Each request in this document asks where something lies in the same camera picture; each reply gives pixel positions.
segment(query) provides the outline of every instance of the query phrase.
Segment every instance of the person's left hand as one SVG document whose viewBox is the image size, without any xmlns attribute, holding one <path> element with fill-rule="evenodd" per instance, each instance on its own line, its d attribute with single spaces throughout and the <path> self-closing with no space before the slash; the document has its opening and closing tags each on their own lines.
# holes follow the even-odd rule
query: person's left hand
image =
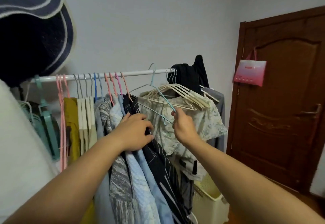
<svg viewBox="0 0 325 224">
<path fill-rule="evenodd" d="M 152 123 L 144 120 L 145 118 L 146 115 L 144 114 L 130 115 L 127 113 L 109 135 L 122 143 L 125 151 L 140 150 L 154 138 L 151 134 L 144 134 L 146 128 L 153 130 Z"/>
</svg>

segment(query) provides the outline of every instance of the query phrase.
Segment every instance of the navy blue hat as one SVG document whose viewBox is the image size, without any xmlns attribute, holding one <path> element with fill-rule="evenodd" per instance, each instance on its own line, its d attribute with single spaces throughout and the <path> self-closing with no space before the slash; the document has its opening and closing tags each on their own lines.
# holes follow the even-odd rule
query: navy blue hat
<svg viewBox="0 0 325 224">
<path fill-rule="evenodd" d="M 0 0 L 0 79 L 18 86 L 60 70 L 74 45 L 63 0 Z"/>
</svg>

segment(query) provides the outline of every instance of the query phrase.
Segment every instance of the clothes rack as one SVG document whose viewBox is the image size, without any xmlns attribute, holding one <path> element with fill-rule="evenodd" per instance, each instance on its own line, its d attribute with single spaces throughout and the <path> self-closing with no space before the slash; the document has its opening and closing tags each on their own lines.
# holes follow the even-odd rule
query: clothes rack
<svg viewBox="0 0 325 224">
<path fill-rule="evenodd" d="M 123 75 L 126 76 L 139 76 L 139 75 L 149 75 L 149 74 L 165 74 L 165 73 L 171 73 L 174 72 L 175 69 L 174 68 L 167 68 L 167 69 L 157 69 L 156 71 L 154 70 L 144 70 L 144 71 L 130 71 L 130 72 L 123 72 Z M 90 76 L 88 74 L 85 74 L 85 78 L 83 74 L 79 74 L 79 77 L 81 80 L 86 79 L 90 79 Z M 105 78 L 104 73 L 100 73 L 99 74 L 100 78 Z M 66 80 L 75 80 L 73 75 L 66 75 L 65 76 Z M 55 82 L 56 81 L 56 77 L 55 76 L 43 76 L 43 77 L 39 77 L 41 82 Z"/>
</svg>

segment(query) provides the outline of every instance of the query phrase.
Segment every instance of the hand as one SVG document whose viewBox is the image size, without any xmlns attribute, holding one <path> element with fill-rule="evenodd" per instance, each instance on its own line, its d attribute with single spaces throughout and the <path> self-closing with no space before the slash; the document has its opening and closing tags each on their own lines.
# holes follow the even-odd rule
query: hand
<svg viewBox="0 0 325 224">
<path fill-rule="evenodd" d="M 146 115 L 144 114 L 130 115 L 127 113 L 120 124 L 110 133 L 114 140 L 121 143 L 123 151 L 140 150 L 153 140 L 153 135 L 144 134 L 146 128 L 153 130 L 152 123 L 145 121 L 145 118 Z"/>
<path fill-rule="evenodd" d="M 176 112 L 172 111 L 172 116 L 175 118 L 173 128 L 179 142 L 187 144 L 190 141 L 200 139 L 192 117 L 186 115 L 181 108 L 176 108 Z"/>
</svg>

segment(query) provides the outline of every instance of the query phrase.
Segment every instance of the pink hanger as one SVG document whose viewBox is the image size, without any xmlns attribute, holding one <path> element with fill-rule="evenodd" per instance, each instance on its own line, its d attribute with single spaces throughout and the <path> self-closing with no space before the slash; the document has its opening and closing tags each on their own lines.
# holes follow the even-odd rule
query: pink hanger
<svg viewBox="0 0 325 224">
<path fill-rule="evenodd" d="M 60 75 L 60 90 L 61 90 L 61 101 L 62 101 L 62 112 L 61 112 L 61 115 L 62 115 L 62 120 L 63 120 L 63 167 L 64 169 L 67 168 L 68 166 L 68 153 L 67 153 L 67 137 L 66 137 L 66 131 L 65 131 L 65 115 L 64 115 L 64 93 L 63 93 L 63 88 L 62 88 L 62 75 Z"/>
<path fill-rule="evenodd" d="M 113 88 L 114 88 L 115 95 L 118 97 L 117 91 L 116 91 L 116 88 L 115 88 L 115 83 L 114 83 L 114 80 L 113 80 L 113 77 L 112 77 L 112 74 L 109 73 L 109 75 L 110 75 L 111 82 L 113 82 Z"/>
<path fill-rule="evenodd" d="M 106 83 L 107 83 L 108 94 L 110 95 L 111 103 L 112 103 L 112 105 L 114 106 L 113 99 L 112 99 L 112 94 L 111 94 L 111 90 L 110 90 L 110 85 L 108 84 L 108 79 L 107 79 L 107 75 L 106 75 L 106 73 L 104 73 L 104 76 L 105 76 L 105 81 L 106 81 Z"/>
<path fill-rule="evenodd" d="M 67 89 L 68 98 L 70 98 L 70 91 L 69 91 L 69 87 L 68 87 L 68 84 L 67 84 L 67 80 L 65 79 L 65 74 L 63 74 L 63 79 L 64 79 L 65 88 Z"/>
<path fill-rule="evenodd" d="M 61 90 L 60 90 L 60 84 L 58 80 L 58 75 L 56 75 L 56 83 L 58 88 L 58 96 L 59 96 L 59 102 L 61 107 L 61 123 L 60 123 L 60 172 L 63 171 L 63 120 L 62 120 L 62 102 L 61 102 Z"/>
<path fill-rule="evenodd" d="M 124 84 L 125 84 L 126 92 L 127 92 L 128 96 L 129 96 L 129 99 L 131 100 L 131 102 L 133 102 L 132 99 L 131 99 L 131 97 L 130 97 L 129 89 L 127 88 L 126 80 L 125 80 L 124 75 L 123 75 L 122 72 L 121 72 L 121 76 L 122 76 L 122 78 L 123 78 L 123 80 L 124 80 Z"/>
<path fill-rule="evenodd" d="M 115 72 L 115 78 L 117 79 L 117 83 L 119 83 L 120 94 L 122 95 L 122 87 L 121 87 L 120 80 L 119 80 L 119 77 L 116 72 Z"/>
</svg>

